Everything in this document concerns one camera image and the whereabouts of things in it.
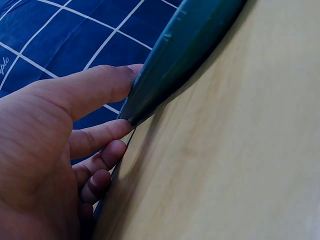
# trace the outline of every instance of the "white grid line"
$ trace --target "white grid line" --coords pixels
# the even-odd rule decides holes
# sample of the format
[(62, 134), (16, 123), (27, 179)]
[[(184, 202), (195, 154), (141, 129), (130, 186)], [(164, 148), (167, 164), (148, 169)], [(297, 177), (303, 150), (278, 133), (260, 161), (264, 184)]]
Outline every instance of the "white grid line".
[[(19, 0), (17, 1), (15, 4), (13, 4), (0, 18), (0, 21), (5, 17), (5, 15), (7, 15), (8, 12), (10, 12), (18, 3), (20, 3), (22, 0)], [(51, 2), (51, 1), (48, 1), (48, 0), (37, 0), (39, 2), (43, 2), (43, 3), (46, 3), (46, 4), (49, 4), (49, 5), (53, 5), (53, 6), (56, 6), (58, 7), (58, 11), (55, 12), (51, 18), (49, 18), (49, 20), (27, 41), (27, 43), (23, 46), (23, 48), (21, 49), (20, 52), (14, 50), (13, 48), (9, 47), (8, 45), (4, 44), (3, 42), (0, 41), (0, 46), (2, 46), (3, 48), (9, 50), (10, 52), (14, 53), (16, 55), (16, 58), (15, 60), (13, 61), (13, 63), (11, 64), (10, 68), (8, 69), (6, 75), (4, 76), (1, 84), (0, 84), (0, 90), (2, 89), (9, 73), (11, 72), (12, 68), (14, 67), (14, 65), (16, 64), (16, 62), (18, 61), (19, 58), (22, 58), (23, 60), (25, 60), (27, 63), (33, 65), (34, 67), (36, 67), (37, 69), (43, 71), (44, 73), (46, 73), (47, 75), (51, 76), (52, 78), (58, 78), (57, 75), (53, 74), (52, 72), (48, 71), (47, 69), (45, 69), (44, 67), (40, 66), (39, 64), (37, 64), (36, 62), (32, 61), (31, 59), (29, 59), (28, 57), (22, 55), (23, 51), (27, 48), (27, 46), (30, 44), (30, 42), (49, 24), (49, 22), (52, 21), (52, 19), (61, 11), (61, 10), (66, 10), (66, 11), (69, 11), (71, 13), (74, 13), (76, 15), (79, 15), (85, 19), (89, 19), (93, 22), (96, 22), (104, 27), (107, 27), (109, 29), (112, 29), (113, 32), (110, 34), (110, 36), (104, 41), (104, 43), (100, 46), (100, 48), (96, 51), (96, 53), (92, 56), (92, 58), (90, 59), (90, 61), (88, 62), (88, 64), (86, 65), (86, 67), (84, 69), (87, 69), (90, 64), (94, 61), (94, 59), (98, 56), (98, 54), (100, 53), (100, 51), (103, 49), (103, 47), (109, 42), (109, 40), (116, 34), (116, 33), (119, 33), (119, 34), (122, 34), (123, 36), (137, 42), (138, 44), (144, 46), (145, 48), (149, 49), (149, 50), (152, 50), (152, 47), (146, 45), (145, 43), (135, 39), (134, 37), (120, 31), (120, 28), (126, 23), (126, 21), (134, 14), (134, 12), (141, 6), (141, 4), (145, 1), (145, 0), (141, 0), (137, 6), (126, 16), (126, 18), (119, 24), (119, 26), (117, 28), (114, 28), (106, 23), (103, 23), (93, 17), (90, 17), (90, 16), (87, 16), (79, 11), (76, 11), (72, 8), (69, 8), (67, 7), (67, 4), (69, 4), (72, 0), (69, 0), (66, 4), (64, 5), (60, 5), (60, 4), (57, 4), (55, 2)], [(162, 0), (164, 3), (174, 7), (174, 8), (177, 8), (176, 6), (174, 6), (173, 4), (165, 1), (165, 0)], [(119, 111), (107, 104), (104, 105), (104, 107), (116, 114), (119, 114)]]
[(175, 8), (175, 9), (178, 9), (178, 7), (177, 7), (177, 6), (173, 5), (173, 4), (172, 4), (172, 3), (170, 3), (170, 2), (167, 2), (166, 0), (161, 0), (161, 1), (162, 1), (162, 2), (164, 2), (165, 4), (170, 5), (171, 7)]
[(110, 111), (112, 111), (112, 112), (114, 112), (114, 113), (116, 113), (116, 114), (119, 114), (120, 112), (117, 110), (117, 109), (115, 109), (115, 108), (113, 108), (112, 106), (109, 106), (108, 104), (105, 104), (105, 105), (103, 105), (106, 109), (109, 109)]
[(110, 39), (119, 31), (119, 29), (128, 21), (128, 19), (135, 13), (135, 11), (141, 6), (141, 4), (144, 3), (145, 0), (141, 0), (135, 7), (132, 9), (132, 11), (125, 17), (125, 19), (119, 24), (119, 26), (116, 27), (116, 29), (113, 30), (113, 32), (110, 34), (110, 36), (107, 37), (107, 39), (102, 43), (102, 45), (98, 48), (98, 50), (95, 52), (95, 54), (92, 56), (92, 58), (89, 60), (89, 62), (84, 67), (84, 70), (88, 69), (89, 66), (92, 64), (92, 62), (96, 59), (98, 54), (101, 52), (101, 50), (105, 47), (105, 45), (110, 41)]
[[(67, 1), (63, 6), (65, 7), (65, 6), (66, 6), (67, 4), (69, 4), (71, 1), (72, 1), (72, 0)], [(27, 48), (27, 46), (28, 46), (28, 45), (31, 43), (31, 41), (54, 19), (54, 17), (57, 16), (57, 14), (60, 13), (61, 11), (62, 11), (62, 8), (59, 8), (59, 9), (45, 22), (45, 24), (43, 24), (43, 26), (42, 26), (32, 37), (30, 37), (30, 39), (25, 43), (25, 45), (23, 46), (23, 48), (21, 49), (21, 51), (17, 54), (16, 58), (14, 59), (13, 63), (11, 64), (10, 68), (9, 68), (8, 71), (6, 72), (6, 74), (5, 74), (2, 82), (1, 82), (1, 84), (0, 84), (0, 90), (1, 90), (2, 87), (4, 86), (4, 84), (5, 84), (5, 82), (6, 82), (7, 78), (8, 78), (11, 70), (13, 69), (13, 67), (15, 66), (15, 64), (17, 63), (19, 57), (22, 56), (22, 53), (23, 53), (24, 50)], [(34, 61), (31, 61), (31, 59), (29, 59), (29, 58), (27, 58), (27, 59), (28, 59), (27, 62), (30, 63), (30, 64), (32, 64), (33, 66), (34, 66), (34, 64), (36, 64)], [(53, 73), (51, 73), (51, 72), (49, 72), (49, 71), (47, 71), (47, 72), (45, 72), (45, 73), (46, 73), (46, 74), (50, 73), (50, 74), (48, 74), (48, 75), (51, 76), (51, 77), (56, 76), (56, 75), (54, 75)]]
[[(29, 63), (29, 64), (31, 64), (32, 66), (36, 67), (37, 69), (39, 69), (39, 70), (43, 71), (44, 73), (48, 74), (50, 77), (52, 77), (52, 78), (58, 78), (57, 75), (55, 75), (55, 74), (53, 74), (52, 72), (48, 71), (48, 70), (45, 69), (44, 67), (42, 67), (42, 66), (40, 66), (39, 64), (35, 63), (35, 62), (32, 61), (31, 59), (27, 58), (26, 56), (22, 55), (21, 53), (19, 53), (18, 51), (14, 50), (13, 48), (9, 47), (8, 45), (4, 44), (4, 43), (1, 42), (1, 41), (0, 41), (0, 46), (3, 47), (3, 48), (5, 48), (5, 49), (7, 49), (8, 51), (10, 51), (10, 52), (12, 52), (13, 54), (16, 55), (16, 58), (15, 58), (14, 62), (16, 62), (16, 61), (18, 60), (18, 58), (21, 58), (21, 59), (25, 60), (27, 63)], [(1, 88), (3, 87), (4, 83), (5, 83), (5, 82), (2, 81), (2, 83), (1, 83), (1, 85), (0, 85), (0, 90), (1, 90)], [(109, 105), (105, 104), (104, 107), (105, 107), (106, 109), (109, 109), (110, 111), (116, 113), (116, 114), (119, 114), (119, 111), (118, 111), (117, 109), (113, 108), (112, 106), (109, 106)]]
[(9, 47), (8, 45), (4, 44), (0, 41), (0, 46), (7, 49), (8, 51), (12, 52), (13, 54), (17, 55), (19, 58), (22, 58), (27, 63), (31, 64), (32, 66), (36, 67), (37, 69), (43, 71), (44, 73), (48, 74), (50, 77), (58, 78), (57, 75), (53, 74), (52, 72), (45, 69), (43, 66), (40, 66), (38, 63), (32, 61), (30, 58), (27, 58), (26, 56), (22, 55), (20, 52), (14, 50), (13, 48)]
[[(101, 21), (93, 18), (93, 17), (90, 17), (90, 16), (88, 16), (88, 15), (85, 15), (85, 14), (83, 14), (83, 13), (81, 13), (81, 12), (79, 12), (79, 11), (76, 11), (76, 10), (70, 8), (70, 7), (64, 7), (64, 6), (62, 6), (62, 5), (58, 4), (58, 3), (55, 3), (55, 2), (52, 2), (52, 1), (48, 1), (48, 0), (37, 0), (37, 1), (42, 2), (42, 3), (49, 4), (49, 5), (56, 6), (56, 7), (58, 7), (58, 8), (62, 8), (62, 9), (66, 10), (66, 11), (69, 11), (69, 12), (71, 12), (71, 13), (73, 13), (73, 14), (76, 14), (76, 15), (78, 15), (78, 16), (81, 16), (81, 17), (83, 17), (83, 18), (85, 18), (85, 19), (89, 19), (89, 20), (91, 20), (91, 21), (94, 21), (94, 22), (96, 22), (97, 24), (100, 24), (100, 25), (102, 25), (102, 26), (105, 26), (105, 27), (107, 27), (107, 28), (109, 28), (109, 29), (112, 29), (112, 30), (115, 30), (115, 29), (116, 29), (116, 28), (114, 28), (113, 26), (110, 26), (110, 25), (108, 25), (108, 24), (106, 24), (106, 23), (104, 23), (104, 22), (101, 22)], [(122, 32), (122, 31), (120, 31), (120, 30), (117, 30), (117, 32), (120, 33), (120, 34), (122, 34), (123, 36), (125, 36), (125, 37), (127, 37), (127, 38), (129, 38), (129, 39), (131, 39), (131, 40), (133, 40), (133, 41), (135, 41), (136, 43), (144, 46), (145, 48), (147, 48), (147, 49), (149, 49), (149, 50), (152, 50), (152, 47), (146, 45), (145, 43), (139, 41), (138, 39), (136, 39), (136, 38), (134, 38), (134, 37), (132, 37), (132, 36), (130, 36), (130, 35)]]
[(94, 22), (96, 22), (97, 24), (103, 25), (103, 26), (105, 26), (105, 27), (107, 27), (107, 28), (110, 28), (110, 29), (112, 29), (112, 30), (115, 29), (114, 27), (112, 27), (112, 26), (110, 26), (110, 25), (108, 25), (108, 24), (105, 24), (105, 23), (103, 23), (102, 21), (99, 21), (99, 20), (97, 20), (97, 19), (94, 19), (93, 17), (87, 16), (87, 15), (85, 15), (85, 14), (83, 14), (83, 13), (77, 11), (77, 10), (74, 10), (74, 9), (70, 8), (70, 7), (62, 6), (62, 5), (58, 4), (58, 3), (55, 3), (55, 2), (52, 2), (52, 1), (48, 1), (48, 0), (37, 0), (37, 1), (38, 1), (38, 2), (42, 2), (42, 3), (45, 3), (45, 4), (49, 4), (49, 5), (52, 5), (52, 6), (61, 8), (61, 9), (64, 9), (64, 10), (66, 10), (66, 11), (68, 11), (68, 12), (71, 12), (71, 13), (73, 13), (73, 14), (79, 15), (79, 16), (85, 18), (85, 19), (89, 19), (89, 20), (91, 20), (91, 21), (94, 21)]
[(18, 4), (20, 3), (22, 0), (17, 1), (15, 4), (13, 4), (1, 17), (0, 17), (0, 21)]
[(143, 43), (142, 41), (139, 41), (138, 39), (135, 39), (134, 37), (124, 33), (123, 31), (118, 30), (117, 32), (122, 34), (123, 36), (127, 37), (128, 39), (131, 39), (131, 40), (137, 42), (138, 44), (144, 46), (146, 49), (152, 50), (152, 47), (150, 47), (147, 44)]

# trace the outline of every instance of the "knuckle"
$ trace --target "knuckle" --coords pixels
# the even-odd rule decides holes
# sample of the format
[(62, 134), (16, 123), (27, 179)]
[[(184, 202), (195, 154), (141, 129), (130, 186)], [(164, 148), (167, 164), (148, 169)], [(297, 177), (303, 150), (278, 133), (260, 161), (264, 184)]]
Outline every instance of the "knuckle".
[(93, 152), (96, 148), (96, 140), (94, 138), (94, 136), (91, 134), (91, 132), (85, 130), (85, 129), (81, 129), (81, 132), (83, 133), (87, 144), (89, 145), (90, 150)]

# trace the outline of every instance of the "skin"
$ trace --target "skin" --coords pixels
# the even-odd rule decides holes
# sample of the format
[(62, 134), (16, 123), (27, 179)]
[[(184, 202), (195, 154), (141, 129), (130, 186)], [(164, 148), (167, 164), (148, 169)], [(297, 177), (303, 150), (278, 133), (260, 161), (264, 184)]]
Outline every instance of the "skin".
[(76, 240), (86, 232), (132, 127), (119, 119), (73, 130), (73, 122), (124, 99), (141, 68), (101, 65), (0, 99), (0, 239)]

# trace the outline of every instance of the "dark green cover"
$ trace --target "dark green cover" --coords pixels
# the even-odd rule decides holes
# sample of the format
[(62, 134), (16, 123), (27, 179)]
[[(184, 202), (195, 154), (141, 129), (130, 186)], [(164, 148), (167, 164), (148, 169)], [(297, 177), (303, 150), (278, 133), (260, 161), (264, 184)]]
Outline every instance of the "dark green cover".
[(146, 60), (118, 116), (133, 126), (176, 92), (228, 32), (246, 0), (184, 0)]

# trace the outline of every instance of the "white lettering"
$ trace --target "white lettering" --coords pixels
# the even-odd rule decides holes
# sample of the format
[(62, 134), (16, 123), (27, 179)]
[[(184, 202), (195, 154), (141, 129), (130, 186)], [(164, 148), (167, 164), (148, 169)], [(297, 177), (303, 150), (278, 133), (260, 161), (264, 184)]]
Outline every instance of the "white lettering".
[(0, 64), (0, 74), (2, 74), (2, 76), (5, 74), (4, 70), (9, 62), (9, 58), (8, 57), (2, 57), (2, 61), (3, 63)]

